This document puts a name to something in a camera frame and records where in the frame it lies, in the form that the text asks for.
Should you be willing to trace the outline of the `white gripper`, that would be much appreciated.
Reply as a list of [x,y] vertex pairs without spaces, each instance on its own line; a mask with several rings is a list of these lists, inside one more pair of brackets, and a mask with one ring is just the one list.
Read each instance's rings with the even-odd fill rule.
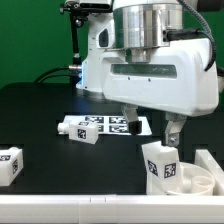
[[127,63],[122,51],[105,52],[101,55],[104,96],[128,103],[121,110],[131,135],[142,132],[137,106],[166,111],[162,144],[177,147],[186,116],[210,114],[218,105],[217,72],[207,67],[209,56],[205,38],[172,41],[154,49],[151,61],[143,64]]

